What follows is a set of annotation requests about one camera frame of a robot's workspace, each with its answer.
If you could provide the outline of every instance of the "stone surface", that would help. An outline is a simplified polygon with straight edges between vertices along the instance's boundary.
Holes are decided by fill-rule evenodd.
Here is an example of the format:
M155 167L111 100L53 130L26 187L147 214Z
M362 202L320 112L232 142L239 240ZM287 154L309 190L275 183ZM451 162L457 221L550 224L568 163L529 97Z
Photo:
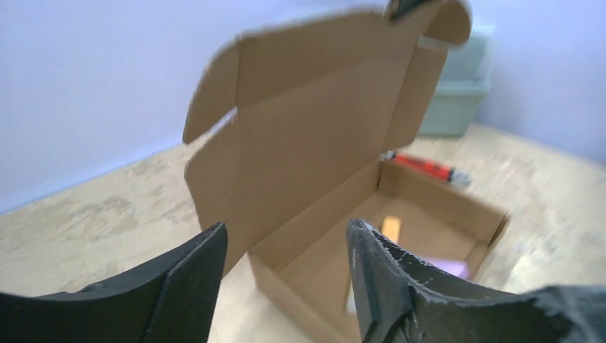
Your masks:
M178 146L0 217L0 289L76 291L199 231L183 180L204 143ZM459 167L470 194L512 215L480 284L525 292L606 283L606 168L474 125L462 139L418 139L412 154ZM210 342L310 342L254 286L243 259L224 279Z

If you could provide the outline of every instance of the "beige marble surface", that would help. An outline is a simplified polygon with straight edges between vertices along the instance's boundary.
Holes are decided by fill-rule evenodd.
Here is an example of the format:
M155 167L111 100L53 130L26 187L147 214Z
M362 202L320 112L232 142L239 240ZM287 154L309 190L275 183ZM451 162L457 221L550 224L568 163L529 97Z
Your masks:
M188 240L199 231L182 177L194 149L178 146L0 217L0 289L76 291ZM604 166L480 125L407 150L471 173L468 192L511 211L480 283L510 292L606 283ZM310 341L256 290L243 259L222 284L210 342Z

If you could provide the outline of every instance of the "brown box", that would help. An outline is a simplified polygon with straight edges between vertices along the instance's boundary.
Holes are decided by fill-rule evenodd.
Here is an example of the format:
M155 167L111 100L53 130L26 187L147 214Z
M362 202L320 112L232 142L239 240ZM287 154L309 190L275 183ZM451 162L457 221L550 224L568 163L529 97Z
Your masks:
M258 287L318 342L359 342L344 310L349 218L398 216L405 249L472 273L505 227L503 211L379 162L415 138L446 59L419 38L462 44L470 26L456 0L397 23L352 11L243 36L198 85L186 143L237 108L186 167L200 224L226 222L224 272L248 252Z

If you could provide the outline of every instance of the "white wall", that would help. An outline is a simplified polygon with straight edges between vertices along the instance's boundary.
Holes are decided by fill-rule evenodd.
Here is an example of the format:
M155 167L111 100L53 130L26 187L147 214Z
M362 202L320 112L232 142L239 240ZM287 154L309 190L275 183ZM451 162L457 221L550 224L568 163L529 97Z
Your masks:
M202 69L237 33L385 2L0 1L0 213L178 144ZM606 161L606 1L582 3L472 0L498 26L479 119Z
M606 1L471 0L496 25L477 119L606 163Z

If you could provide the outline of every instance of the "cardboard lid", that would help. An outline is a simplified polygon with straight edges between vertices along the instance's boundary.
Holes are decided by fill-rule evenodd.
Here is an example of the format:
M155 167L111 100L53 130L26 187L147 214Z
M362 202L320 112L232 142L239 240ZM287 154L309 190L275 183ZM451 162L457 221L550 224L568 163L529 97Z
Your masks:
M189 107L185 143L237 114L190 160L185 179L202 227L226 222L226 272L385 150L409 144L446 57L421 36L462 44L470 18L432 0L398 22L353 11L224 47Z

